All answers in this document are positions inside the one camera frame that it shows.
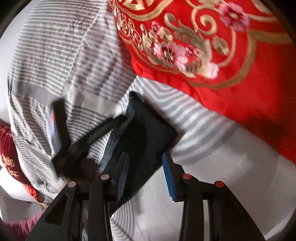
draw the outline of gold embroidery pattern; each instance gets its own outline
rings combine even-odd
[[[142,0],[136,0],[137,4],[132,4],[132,1],[133,0],[125,0],[123,4],[124,6],[136,11],[145,9]]]
[[[262,2],[260,2],[259,0],[252,0],[254,6],[262,13],[265,13],[267,15],[272,15],[272,12],[264,6],[264,4]]]
[[[221,55],[229,54],[228,43],[224,39],[219,38],[217,35],[213,37],[212,46]]]
[[[19,177],[18,172],[16,171],[12,171],[9,168],[7,168],[7,171],[10,173],[10,175],[12,175],[13,177]]]
[[[0,132],[6,132],[5,135],[11,137],[12,136],[12,133],[10,131],[7,132],[7,129],[8,129],[7,127],[2,127],[0,129]]]
[[[15,166],[13,160],[9,157],[4,156],[4,154],[2,154],[2,161],[5,167],[10,166],[11,168],[13,168]]]
[[[135,19],[137,21],[148,21],[151,20],[153,18],[156,18],[157,16],[159,16],[161,14],[161,12],[171,3],[173,2],[173,0],[162,0],[156,7],[155,9],[153,9],[151,12],[143,14],[143,15],[136,15],[133,14],[131,12],[129,12],[128,10],[122,8],[119,4],[118,4],[118,8],[126,13],[130,18]]]
[[[227,2],[225,2],[224,0],[198,0],[201,4],[194,5],[191,2],[191,0],[186,0],[186,3],[192,7],[191,22],[194,27],[194,30],[183,25],[180,19],[176,20],[175,16],[173,16],[172,14],[166,13],[164,15],[164,23],[167,28],[164,26],[160,26],[159,31],[155,31],[153,29],[147,30],[146,27],[143,24],[141,24],[141,33],[139,33],[135,30],[133,21],[130,18],[128,18],[127,20],[127,17],[123,13],[120,13],[119,10],[121,10],[124,13],[127,13],[127,15],[130,16],[132,19],[145,21],[157,17],[162,12],[162,10],[172,2],[172,0],[161,1],[153,11],[146,15],[131,14],[125,9],[123,9],[120,5],[118,5],[116,1],[118,0],[111,0],[110,5],[112,6],[113,11],[115,13],[115,21],[120,36],[125,42],[132,45],[134,51],[139,56],[139,58],[142,61],[144,61],[147,65],[157,70],[174,74],[178,74],[181,72],[184,75],[186,81],[194,87],[208,87],[213,89],[220,89],[238,84],[247,76],[254,62],[257,41],[278,44],[291,43],[291,40],[289,39],[286,33],[268,33],[264,31],[256,31],[253,29],[246,28],[245,32],[248,40],[247,54],[240,70],[232,78],[226,80],[223,83],[212,84],[208,81],[196,83],[194,81],[191,81],[190,79],[196,78],[197,75],[204,76],[206,79],[215,79],[218,76],[218,68],[227,66],[229,63],[231,63],[236,51],[237,44],[236,30],[233,29],[231,26],[227,26],[230,28],[231,32],[231,47],[229,47],[229,44],[224,39],[215,35],[217,32],[217,23],[212,16],[208,14],[200,16],[200,24],[202,26],[208,27],[210,25],[210,29],[208,31],[205,31],[197,25],[196,15],[199,11],[204,9],[209,9],[219,13],[220,15],[223,15],[225,13],[221,12],[220,4],[224,4],[227,6],[230,6],[230,4],[228,5]],[[147,4],[151,3],[151,1],[153,0],[146,0]],[[252,1],[255,7],[260,8],[261,3],[258,0]],[[270,13],[264,8],[261,8],[259,10],[262,13],[270,15]],[[236,14],[231,14],[232,13],[229,14],[229,18],[238,18]],[[246,18],[250,18],[256,21],[266,23],[277,21],[275,16],[265,17],[248,13],[242,14],[244,14]],[[209,39],[205,39],[203,36],[213,36],[212,41],[210,42]],[[188,47],[186,47],[186,51],[187,53],[191,54],[190,58],[187,58],[188,55],[174,55],[174,51],[177,49],[178,52],[182,52],[182,54],[184,54],[184,49],[181,48],[180,45],[177,45],[174,42],[175,40],[182,41],[185,44],[185,46],[187,44],[189,45]],[[212,63],[212,47],[219,54],[227,56],[227,58],[220,63]],[[182,62],[175,62],[174,60],[177,58],[182,58]]]

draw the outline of red cushion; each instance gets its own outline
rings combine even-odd
[[[236,120],[296,163],[296,50],[258,0],[110,0],[136,74]]]
[[[38,202],[40,202],[35,188],[22,172],[20,167],[17,150],[12,139],[11,129],[8,125],[0,120],[0,156],[9,174],[21,182],[27,192]]]

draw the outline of bed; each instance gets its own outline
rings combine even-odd
[[[296,206],[295,165],[190,96],[136,76],[107,0],[33,0],[22,13],[26,21],[18,40],[0,42],[12,59],[10,68],[0,65],[1,73],[8,73],[9,120],[20,165],[44,202],[50,203],[62,184],[51,162],[51,101],[65,98],[67,127],[76,141],[108,117],[124,113],[129,92],[136,91],[180,133],[171,155],[185,172],[200,181],[224,181],[266,239],[283,229]],[[8,28],[6,39],[20,29],[12,26],[15,31]],[[1,83],[6,81],[1,75]],[[90,149],[89,157],[98,163],[109,135]],[[182,204],[171,201],[159,169],[111,217],[113,238],[177,240],[181,213]]]

